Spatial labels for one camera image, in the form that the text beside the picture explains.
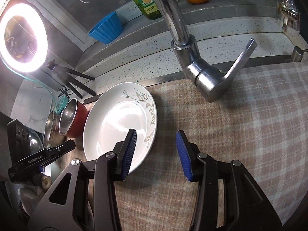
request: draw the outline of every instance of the black tripod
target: black tripod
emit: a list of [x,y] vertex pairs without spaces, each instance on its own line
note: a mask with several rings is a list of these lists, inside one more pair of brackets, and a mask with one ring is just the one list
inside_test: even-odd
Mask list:
[[89,93],[92,96],[95,96],[96,93],[95,91],[93,91],[92,89],[90,89],[89,87],[85,86],[84,84],[82,84],[81,82],[79,82],[78,80],[76,80],[75,78],[73,78],[70,74],[73,75],[77,75],[79,77],[83,77],[89,80],[94,80],[94,77],[85,75],[83,73],[77,72],[73,69],[69,69],[66,67],[62,67],[56,63],[54,63],[55,60],[50,61],[47,64],[47,67],[57,75],[57,77],[69,88],[71,89],[80,99],[82,99],[82,95],[73,87],[72,84],[76,85],[78,88],[81,88],[82,90],[86,91],[87,93]]

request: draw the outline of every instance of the glowing ring light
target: glowing ring light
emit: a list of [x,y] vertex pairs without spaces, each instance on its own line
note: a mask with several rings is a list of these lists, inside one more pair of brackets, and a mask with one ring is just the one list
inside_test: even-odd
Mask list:
[[[4,33],[7,23],[13,16],[22,16],[33,30],[37,42],[37,51],[30,62],[15,60],[7,50]],[[7,10],[0,22],[0,52],[4,61],[13,69],[20,72],[31,72],[38,69],[46,60],[48,50],[45,26],[39,14],[28,4],[19,3]]]

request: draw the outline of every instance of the red metal bowl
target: red metal bowl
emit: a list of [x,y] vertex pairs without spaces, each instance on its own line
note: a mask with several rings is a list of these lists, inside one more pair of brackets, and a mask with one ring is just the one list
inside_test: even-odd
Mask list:
[[59,122],[59,132],[62,136],[76,138],[82,135],[88,117],[86,107],[76,98],[66,105]]

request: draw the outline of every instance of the checkered towel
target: checkered towel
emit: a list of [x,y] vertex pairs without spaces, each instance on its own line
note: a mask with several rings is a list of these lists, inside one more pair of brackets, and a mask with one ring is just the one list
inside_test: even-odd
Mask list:
[[[180,129],[214,159],[241,160],[286,222],[308,190],[307,63],[243,69],[213,103],[189,80],[148,90],[158,112],[154,145],[115,185],[124,231],[188,231],[198,185],[182,171],[175,146]],[[222,209],[220,200],[220,222]]]

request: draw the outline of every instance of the metal pivot screw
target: metal pivot screw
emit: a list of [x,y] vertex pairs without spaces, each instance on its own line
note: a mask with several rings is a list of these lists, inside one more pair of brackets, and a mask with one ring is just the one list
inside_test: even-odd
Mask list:
[[106,153],[107,158],[113,158],[115,155],[116,154],[114,152],[111,152],[111,151]]
[[78,165],[80,163],[80,160],[79,159],[73,159],[70,163],[72,165]]
[[201,159],[205,159],[205,158],[207,158],[207,156],[208,155],[206,153],[199,153],[198,154],[198,157],[201,158]]
[[240,162],[239,160],[234,160],[234,161],[232,161],[232,164],[233,164],[234,166],[241,166],[241,162]]

